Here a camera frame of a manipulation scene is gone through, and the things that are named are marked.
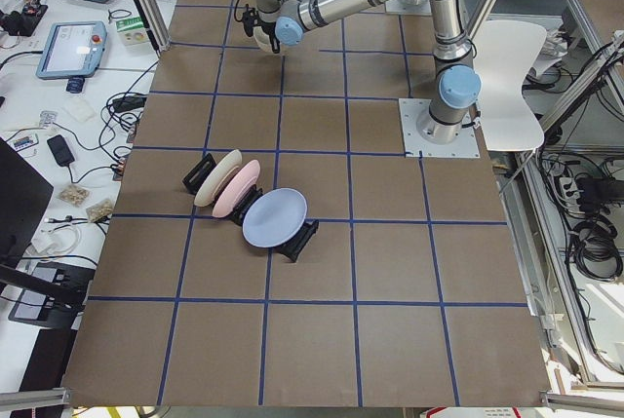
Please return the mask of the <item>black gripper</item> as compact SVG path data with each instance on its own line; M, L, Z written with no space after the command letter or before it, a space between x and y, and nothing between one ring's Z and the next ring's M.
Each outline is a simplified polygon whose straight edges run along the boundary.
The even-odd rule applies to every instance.
M256 43L259 46L270 46L273 54L279 54L281 52L281 44L275 35L275 23L266 22L262 19L257 23L256 28Z

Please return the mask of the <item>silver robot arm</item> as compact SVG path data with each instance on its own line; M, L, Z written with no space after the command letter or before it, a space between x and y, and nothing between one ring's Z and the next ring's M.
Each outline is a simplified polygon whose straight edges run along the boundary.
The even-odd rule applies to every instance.
M254 0L242 13L245 33L279 54L305 33L383 5L389 0ZM473 68L474 46L462 22L459 0L429 0L433 20L436 92L417 120L419 134L436 144L453 142L476 103L481 79Z

